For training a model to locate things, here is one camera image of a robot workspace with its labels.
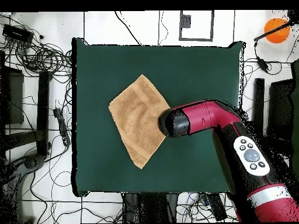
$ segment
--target control buttons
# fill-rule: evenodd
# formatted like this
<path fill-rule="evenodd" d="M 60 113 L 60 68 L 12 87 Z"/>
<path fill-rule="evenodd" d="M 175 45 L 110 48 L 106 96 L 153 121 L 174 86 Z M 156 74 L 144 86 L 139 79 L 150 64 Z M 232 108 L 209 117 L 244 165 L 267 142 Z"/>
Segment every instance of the control buttons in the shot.
<path fill-rule="evenodd" d="M 250 164 L 250 168 L 251 168 L 252 170 L 256 170 L 256 169 L 258 168 L 258 166 L 255 165 L 254 163 L 252 163 L 252 164 Z"/>
<path fill-rule="evenodd" d="M 259 162 L 258 165 L 259 165 L 260 167 L 265 167 L 265 166 L 266 166 L 263 162 Z"/>
<path fill-rule="evenodd" d="M 247 149 L 244 158 L 247 162 L 257 162 L 260 159 L 259 152 L 255 149 Z"/>

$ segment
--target black cable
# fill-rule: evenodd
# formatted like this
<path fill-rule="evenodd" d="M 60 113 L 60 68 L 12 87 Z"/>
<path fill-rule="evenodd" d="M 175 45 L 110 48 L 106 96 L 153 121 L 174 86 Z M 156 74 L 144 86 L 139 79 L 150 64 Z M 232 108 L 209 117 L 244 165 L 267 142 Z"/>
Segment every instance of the black cable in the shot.
<path fill-rule="evenodd" d="M 268 64 L 271 64 L 271 62 L 266 62 L 265 60 L 263 60 L 262 58 L 260 58 L 257 55 L 257 53 L 256 53 L 256 46 L 257 45 L 258 45 L 258 42 L 256 41 L 255 44 L 254 44 L 254 49 L 255 49 L 255 55 L 256 55 L 257 63 L 260 66 L 260 68 L 263 71 L 265 71 L 267 74 L 269 74 L 269 75 L 277 75 L 277 74 L 279 74 L 281 72 L 281 70 L 283 69 L 282 63 L 279 62 L 279 61 L 271 61 L 271 62 L 275 62 L 275 63 L 280 64 L 280 70 L 277 73 L 269 73 L 269 71 L 272 69 L 272 66 L 271 66 L 271 69 L 269 69 L 268 68 Z"/>
<path fill-rule="evenodd" d="M 93 212 L 92 212 L 90 209 L 88 209 L 88 208 L 82 208 L 82 209 L 78 209 L 78 210 L 76 210 L 76 211 L 65 212 L 65 213 L 60 214 L 59 217 L 55 220 L 55 222 L 54 222 L 53 224 L 56 224 L 57 221 L 58 221 L 58 219 L 59 219 L 61 216 L 63 216 L 63 215 L 74 214 L 74 213 L 77 213 L 77 212 L 79 212 L 79 211 L 82 211 L 83 209 L 87 210 L 87 211 L 88 211 L 89 213 L 91 213 L 92 215 L 97 216 L 98 218 L 101 218 L 102 221 L 105 221 L 105 222 L 107 222 L 107 223 L 114 223 L 113 221 L 111 222 L 111 221 L 106 220 L 107 218 L 112 218 L 112 219 L 113 219 L 112 216 L 107 216 L 107 217 L 104 218 L 104 217 L 102 217 L 102 216 L 100 216 L 100 215 L 97 215 L 97 214 L 93 213 Z"/>
<path fill-rule="evenodd" d="M 32 98 L 32 101 L 33 101 L 33 103 L 34 104 L 30 104 L 30 103 L 24 103 L 24 102 L 19 102 L 19 103 L 21 103 L 21 104 L 23 104 L 23 105 L 31 105 L 31 106 L 39 106 L 38 104 L 36 104 L 36 102 L 34 101 L 34 99 L 33 99 L 33 96 L 32 95 L 30 95 L 30 96 L 27 96 L 27 97 L 23 97 L 23 98 L 19 98 L 19 99 L 27 99 L 27 98 Z M 48 109 L 50 109 L 51 111 L 53 111 L 53 109 L 52 108 L 49 108 L 49 107 L 47 107 L 47 106 L 43 106 L 43 107 L 45 107 L 45 108 L 48 108 Z"/>
<path fill-rule="evenodd" d="M 60 172 L 60 173 L 58 173 L 57 174 L 57 176 L 55 177 L 55 179 L 53 180 L 53 184 L 52 184 L 52 189 L 51 189 L 51 203 L 52 203 L 52 206 L 51 206 L 51 209 L 52 209 L 52 207 L 53 207 L 53 188 L 54 188 L 54 185 L 56 184 L 56 185 L 58 185 L 57 183 L 56 183 L 56 179 L 59 177 L 59 175 L 61 175 L 61 174 L 63 174 L 63 173 L 69 173 L 69 174 L 71 174 L 69 171 L 62 171 L 62 172 Z M 67 184 L 67 185 L 58 185 L 59 187 L 66 187 L 66 186 L 69 186 L 71 183 L 69 183 L 69 184 Z M 50 216 L 52 216 L 52 218 L 53 218 L 53 222 L 55 221 L 55 209 L 52 211 L 51 210 L 51 215 Z"/>
<path fill-rule="evenodd" d="M 264 103 L 268 102 L 270 100 L 264 101 Z M 246 110 L 245 112 L 247 113 L 249 110 L 253 109 L 253 107 L 249 108 L 248 110 Z"/>
<path fill-rule="evenodd" d="M 164 15 L 164 11 L 163 11 L 163 13 L 162 13 L 162 17 L 161 17 L 161 24 L 163 25 L 163 27 L 166 29 L 166 31 L 167 31 L 167 35 L 166 35 L 166 37 L 163 39 L 163 40 L 161 40 L 161 42 L 159 43 L 159 46 L 160 46 L 160 44 L 164 41 L 164 40 L 166 40 L 167 39 L 167 36 L 168 36 L 168 29 L 167 29 L 167 27 L 165 27 L 164 26 L 164 24 L 163 24 L 163 15 Z"/>
<path fill-rule="evenodd" d="M 35 171 L 33 172 L 33 180 L 32 180 L 32 182 L 31 182 L 31 184 L 30 184 L 30 191 L 31 191 L 31 193 L 32 193 L 33 196 L 35 196 L 38 200 L 42 201 L 42 202 L 45 203 L 45 205 L 46 205 L 46 208 L 44 209 L 44 212 L 40 215 L 40 217 L 39 217 L 39 219 L 38 219 L 38 221 L 37 221 L 37 223 L 36 223 L 36 224 L 39 224 L 41 217 L 44 215 L 44 213 L 46 212 L 46 210 L 47 210 L 47 208 L 48 208 L 48 204 L 47 204 L 43 199 L 41 199 L 40 197 L 38 197 L 38 196 L 32 191 L 32 184 L 33 184 L 34 180 L 35 180 Z"/>
<path fill-rule="evenodd" d="M 67 150 L 68 150 L 68 147 L 66 147 L 66 148 L 64 149 L 64 151 L 61 152 L 59 155 L 52 157 L 51 160 L 55 159 L 56 157 L 58 157 L 58 156 L 60 156 L 60 155 L 63 155 Z M 34 187 L 34 186 L 35 186 L 40 180 L 42 180 L 48 173 L 49 173 L 49 172 L 47 172 L 42 178 L 40 178 L 34 185 L 32 185 L 32 187 Z M 22 194 L 22 196 L 19 198 L 18 202 L 22 199 L 22 197 L 23 197 L 28 191 L 30 191 L 30 189 L 28 189 L 27 191 L 25 191 L 25 192 Z"/>
<path fill-rule="evenodd" d="M 118 18 L 118 20 L 120 20 L 122 22 L 122 24 L 125 25 L 125 27 L 127 28 L 127 30 L 130 32 L 130 34 L 132 35 L 132 37 L 134 38 L 134 40 L 138 43 L 139 46 L 141 46 L 141 43 L 138 42 L 138 40 L 136 40 L 135 36 L 132 34 L 131 30 L 128 28 L 128 26 L 123 22 L 123 20 L 121 20 L 119 18 L 119 16 L 117 15 L 116 11 L 114 12 L 116 17 Z"/>
<path fill-rule="evenodd" d="M 48 218 L 47 218 L 46 220 L 44 220 L 43 222 L 41 222 L 40 224 L 43 224 L 44 222 L 46 222 L 46 221 L 53 215 L 53 213 L 54 213 L 54 212 L 52 212 L 52 207 L 51 207 L 51 215 L 48 216 Z"/>
<path fill-rule="evenodd" d="M 298 38 L 299 38 L 299 34 L 298 34 L 297 38 L 295 39 L 295 42 L 294 42 L 293 47 L 292 47 L 292 50 L 291 50 L 290 54 L 289 54 L 288 57 L 287 57 L 286 63 L 287 63 L 288 59 L 290 58 L 290 56 L 291 56 L 291 54 L 292 54 L 292 52 L 293 52 L 293 50 L 294 50 L 294 48 L 295 48 L 296 41 L 297 41 Z"/>
<path fill-rule="evenodd" d="M 36 146 L 34 146 L 33 148 L 27 150 L 27 152 L 24 154 L 24 157 L 26 157 L 26 154 L 27 154 L 30 150 L 34 149 L 34 148 L 36 148 Z"/>
<path fill-rule="evenodd" d="M 22 25 L 23 29 L 32 30 L 29 27 Z M 35 38 L 38 44 L 32 42 L 30 45 L 26 43 L 21 43 L 16 40 L 12 40 L 12 44 L 9 45 L 10 53 L 14 49 L 19 65 L 23 66 L 25 71 L 31 75 L 28 71 L 38 73 L 40 71 L 50 71 L 54 76 L 70 76 L 67 68 L 71 68 L 71 51 L 68 51 L 65 55 L 61 48 L 54 44 L 43 44 Z M 27 50 L 31 49 L 34 53 L 29 55 Z"/>

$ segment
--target orange towel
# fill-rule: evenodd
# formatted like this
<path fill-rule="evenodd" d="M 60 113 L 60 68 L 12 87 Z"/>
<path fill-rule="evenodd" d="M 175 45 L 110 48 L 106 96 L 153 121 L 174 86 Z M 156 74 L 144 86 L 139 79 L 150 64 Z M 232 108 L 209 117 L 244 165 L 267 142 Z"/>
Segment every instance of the orange towel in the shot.
<path fill-rule="evenodd" d="M 143 168 L 163 142 L 158 117 L 169 108 L 144 75 L 122 91 L 108 106 L 121 140 L 134 164 Z"/>

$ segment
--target dark green tabletop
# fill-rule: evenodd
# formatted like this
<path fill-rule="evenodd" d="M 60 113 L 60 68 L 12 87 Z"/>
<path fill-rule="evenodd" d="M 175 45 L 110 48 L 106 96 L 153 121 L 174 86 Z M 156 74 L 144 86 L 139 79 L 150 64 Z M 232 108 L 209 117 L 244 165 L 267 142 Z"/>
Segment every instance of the dark green tabletop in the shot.
<path fill-rule="evenodd" d="M 77 190 L 227 191 L 210 129 L 166 138 L 141 170 L 131 161 L 108 104 L 143 74 L 170 107 L 203 99 L 237 106 L 242 46 L 85 45 L 77 39 Z"/>

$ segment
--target black cord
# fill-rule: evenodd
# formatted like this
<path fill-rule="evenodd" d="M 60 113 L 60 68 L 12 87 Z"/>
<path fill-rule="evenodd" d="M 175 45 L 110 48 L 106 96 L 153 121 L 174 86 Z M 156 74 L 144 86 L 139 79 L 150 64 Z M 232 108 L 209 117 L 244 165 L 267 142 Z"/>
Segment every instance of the black cord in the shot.
<path fill-rule="evenodd" d="M 38 219 L 38 221 L 37 221 L 37 223 L 36 223 L 36 224 L 39 224 L 41 217 L 44 215 L 44 213 L 46 212 L 46 210 L 47 210 L 47 208 L 48 208 L 48 204 L 47 204 L 43 199 L 41 199 L 40 197 L 38 197 L 38 196 L 32 191 L 32 184 L 33 184 L 34 180 L 35 180 L 35 171 L 33 172 L 33 180 L 32 180 L 32 182 L 31 182 L 31 184 L 30 184 L 30 191 L 31 191 L 31 193 L 32 193 L 33 196 L 35 196 L 38 200 L 42 201 L 42 202 L 45 203 L 45 205 L 46 205 L 46 208 L 44 209 L 44 212 L 40 215 L 40 217 L 39 217 L 39 219 Z"/>
<path fill-rule="evenodd" d="M 270 100 L 264 101 L 264 103 L 268 102 Z M 245 112 L 247 113 L 249 110 L 253 109 L 253 107 L 249 108 L 248 110 L 246 110 Z"/>
<path fill-rule="evenodd" d="M 57 183 L 56 183 L 56 179 L 59 177 L 59 175 L 61 175 L 61 174 L 63 174 L 63 173 L 69 173 L 69 174 L 71 174 L 69 171 L 62 171 L 61 173 L 58 173 L 57 174 L 57 176 L 55 177 L 55 179 L 54 179 L 54 181 L 53 181 L 53 184 L 52 184 L 52 189 L 51 189 L 51 203 L 52 203 L 52 206 L 51 206 L 51 209 L 52 209 L 52 207 L 53 207 L 53 205 L 55 204 L 55 209 L 56 209 L 56 203 L 54 203 L 53 204 L 53 188 L 54 188 L 54 185 L 56 184 L 56 185 L 58 185 Z M 59 187 L 66 187 L 66 186 L 69 186 L 71 183 L 69 183 L 69 184 L 67 184 L 67 185 L 58 185 Z M 52 211 L 51 210 L 51 215 L 49 216 L 49 217 L 51 217 L 52 216 L 52 218 L 53 218 L 53 223 L 54 223 L 54 221 L 55 221 L 55 209 Z"/>
<path fill-rule="evenodd" d="M 59 155 L 56 155 L 56 156 L 52 157 L 51 160 L 55 159 L 56 157 L 58 157 L 58 156 L 60 156 L 60 155 L 63 155 L 67 150 L 68 150 L 68 147 L 66 147 L 66 148 L 64 149 L 64 151 L 61 152 Z M 49 173 L 49 172 L 47 172 L 42 178 L 40 178 L 34 185 L 32 185 L 32 187 L 34 187 L 34 186 L 35 186 L 40 180 L 42 180 L 48 173 Z M 23 197 L 28 191 L 30 191 L 30 189 L 28 189 L 27 191 L 25 191 L 25 192 L 22 194 L 22 196 L 19 198 L 18 202 L 22 199 L 22 197 Z"/>
<path fill-rule="evenodd" d="M 33 148 L 27 150 L 27 152 L 24 154 L 24 157 L 26 157 L 26 154 L 27 154 L 30 150 L 34 149 L 34 148 L 36 148 L 36 146 L 34 146 Z"/>
<path fill-rule="evenodd" d="M 271 64 L 271 62 L 266 62 L 265 60 L 263 60 L 262 58 L 260 58 L 257 53 L 256 53 L 256 46 L 258 45 L 258 42 L 256 41 L 255 44 L 254 44 L 254 49 L 255 49 L 255 56 L 256 56 L 256 59 L 257 59 L 257 63 L 259 65 L 259 67 L 265 71 L 267 74 L 269 75 L 277 75 L 281 72 L 281 70 L 283 69 L 283 66 L 282 66 L 282 63 L 279 62 L 279 61 L 271 61 L 271 62 L 275 62 L 277 64 L 280 64 L 280 70 L 277 72 L 277 73 L 269 73 L 269 71 L 272 69 L 272 66 L 271 68 L 269 69 L 268 67 L 268 64 Z"/>
<path fill-rule="evenodd" d="M 28 116 L 27 116 L 27 114 L 23 111 L 23 109 L 21 109 L 20 107 L 18 107 L 17 105 L 15 105 L 15 104 L 13 104 L 12 102 L 11 102 L 11 104 L 13 105 L 13 106 L 15 106 L 17 109 L 19 109 L 19 110 L 21 110 L 22 112 L 23 112 L 23 114 L 25 115 L 25 117 L 27 118 L 27 121 L 28 121 L 28 123 L 29 123 L 29 125 L 30 125 L 30 127 L 31 127 L 31 129 L 32 129 L 32 131 L 33 131 L 33 134 L 34 134 L 34 138 L 35 138 L 35 141 L 37 142 L 37 136 L 36 136 L 36 132 L 34 131 L 34 128 L 33 128 L 33 126 L 31 125 L 31 123 L 30 123 L 30 121 L 29 121 L 29 119 L 28 119 Z"/>
<path fill-rule="evenodd" d="M 92 215 L 97 216 L 98 218 L 101 218 L 101 219 L 102 219 L 101 221 L 105 221 L 105 222 L 107 222 L 107 223 L 114 223 L 114 219 L 113 219 L 112 216 L 102 217 L 102 216 L 100 216 L 100 215 L 97 215 L 97 214 L 93 213 L 93 212 L 92 212 L 90 209 L 88 209 L 88 208 L 82 208 L 82 209 L 78 209 L 78 210 L 76 210 L 76 211 L 65 212 L 65 213 L 60 214 L 59 217 L 54 221 L 53 224 L 56 224 L 57 221 L 58 221 L 58 219 L 59 219 L 61 216 L 63 216 L 63 215 L 74 214 L 74 213 L 77 213 L 77 212 L 79 212 L 79 211 L 82 211 L 83 209 L 87 210 L 87 211 L 88 211 L 89 213 L 91 213 Z M 113 221 L 112 221 L 112 222 L 111 222 L 111 221 L 108 221 L 108 220 L 106 220 L 107 218 L 112 218 Z"/>
<path fill-rule="evenodd" d="M 288 57 L 287 57 L 286 63 L 287 63 L 288 59 L 290 58 L 290 56 L 291 56 L 291 54 L 292 54 L 292 52 L 293 52 L 293 50 L 294 50 L 294 48 L 295 48 L 296 41 L 297 41 L 298 38 L 299 38 L 299 34 L 298 34 L 297 38 L 295 39 L 295 42 L 294 42 L 293 47 L 292 47 L 292 50 L 291 50 L 290 54 L 289 54 Z"/>
<path fill-rule="evenodd" d="M 132 37 L 134 38 L 134 40 L 138 43 L 139 46 L 141 46 L 141 43 L 138 42 L 138 40 L 136 40 L 135 36 L 132 34 L 131 30 L 128 28 L 128 26 L 123 22 L 123 20 L 121 20 L 119 18 L 119 16 L 117 15 L 116 11 L 114 12 L 116 17 L 118 18 L 118 20 L 120 20 L 122 22 L 122 24 L 125 25 L 125 27 L 127 28 L 127 30 L 130 32 L 130 34 L 132 35 Z"/>
<path fill-rule="evenodd" d="M 167 39 L 167 36 L 168 36 L 168 29 L 167 29 L 167 27 L 165 27 L 164 26 L 164 24 L 163 24 L 163 15 L 164 15 L 164 11 L 163 11 L 163 13 L 162 13 L 162 17 L 161 17 L 161 24 L 163 25 L 163 27 L 166 29 L 166 31 L 167 31 L 167 35 L 166 35 L 166 37 L 163 39 L 163 40 L 161 40 L 161 42 L 159 43 L 159 45 L 164 41 L 164 40 L 166 40 Z"/>

